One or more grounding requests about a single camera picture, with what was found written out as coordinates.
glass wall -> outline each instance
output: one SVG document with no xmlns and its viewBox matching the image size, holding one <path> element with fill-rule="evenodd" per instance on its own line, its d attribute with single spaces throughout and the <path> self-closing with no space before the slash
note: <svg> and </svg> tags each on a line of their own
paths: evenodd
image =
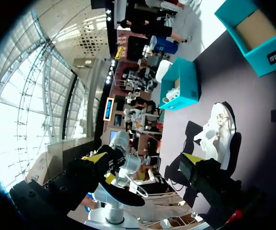
<svg viewBox="0 0 276 230">
<path fill-rule="evenodd" d="M 8 192 L 24 180 L 49 144 L 86 137 L 88 97 L 89 89 L 28 12 L 0 47 L 2 189 Z"/>
</svg>

teal box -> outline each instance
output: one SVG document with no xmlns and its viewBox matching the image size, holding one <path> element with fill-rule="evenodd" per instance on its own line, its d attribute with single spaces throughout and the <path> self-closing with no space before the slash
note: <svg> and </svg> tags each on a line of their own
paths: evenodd
<svg viewBox="0 0 276 230">
<path fill-rule="evenodd" d="M 251 0 L 226 0 L 215 15 L 227 28 L 258 77 L 276 70 L 276 36 L 249 50 L 235 27 L 257 10 Z"/>
<path fill-rule="evenodd" d="M 180 79 L 180 95 L 168 103 L 162 99 L 169 90 L 174 88 L 174 82 Z M 192 61 L 178 57 L 161 80 L 160 109 L 178 110 L 199 101 L 196 66 Z"/>
</svg>

gray table surface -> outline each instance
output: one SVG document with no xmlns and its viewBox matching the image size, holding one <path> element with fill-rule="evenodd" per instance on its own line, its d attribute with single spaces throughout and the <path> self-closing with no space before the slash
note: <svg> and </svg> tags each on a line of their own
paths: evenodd
<svg viewBox="0 0 276 230">
<path fill-rule="evenodd" d="M 276 122 L 271 122 L 271 111 L 276 109 L 276 71 L 257 77 L 227 32 L 195 63 L 201 85 L 200 101 L 178 111 L 165 111 L 160 173 L 167 174 L 166 167 L 183 152 L 186 139 L 186 151 L 204 156 L 192 138 L 208 121 L 212 105 L 227 102 L 234 111 L 238 132 L 234 145 L 240 145 L 238 154 L 231 150 L 231 158 L 235 158 L 232 164 L 236 166 L 232 166 L 231 177 L 241 180 L 243 189 L 254 185 L 266 192 L 267 201 L 260 212 L 267 215 L 276 208 Z M 201 194 L 193 204 L 188 187 L 167 181 L 181 197 L 188 189 L 184 200 L 193 205 L 194 211 L 208 212 L 210 205 Z"/>
</svg>

ceiling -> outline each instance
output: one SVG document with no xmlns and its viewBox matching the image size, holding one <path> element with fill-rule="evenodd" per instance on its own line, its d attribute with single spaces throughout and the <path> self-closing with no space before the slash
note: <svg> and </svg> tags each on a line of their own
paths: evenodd
<svg viewBox="0 0 276 230">
<path fill-rule="evenodd" d="M 86 85 L 91 69 L 77 68 L 73 61 L 110 57 L 105 9 L 91 9 L 90 0 L 39 0 L 33 8 L 43 31 Z"/>
</svg>

sign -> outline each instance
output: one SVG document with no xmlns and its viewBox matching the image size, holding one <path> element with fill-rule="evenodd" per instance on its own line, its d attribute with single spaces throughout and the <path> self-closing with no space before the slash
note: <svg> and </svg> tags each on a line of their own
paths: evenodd
<svg viewBox="0 0 276 230">
<path fill-rule="evenodd" d="M 268 61 L 270 65 L 273 65 L 276 63 L 276 51 L 272 52 L 271 54 L 267 55 Z"/>
<path fill-rule="evenodd" d="M 123 50 L 124 50 L 124 46 L 120 46 L 118 48 L 117 54 L 115 55 L 116 60 L 120 60 Z"/>
<path fill-rule="evenodd" d="M 111 113 L 113 112 L 114 98 L 108 97 L 106 101 L 105 111 L 104 111 L 104 121 L 110 121 Z"/>
</svg>

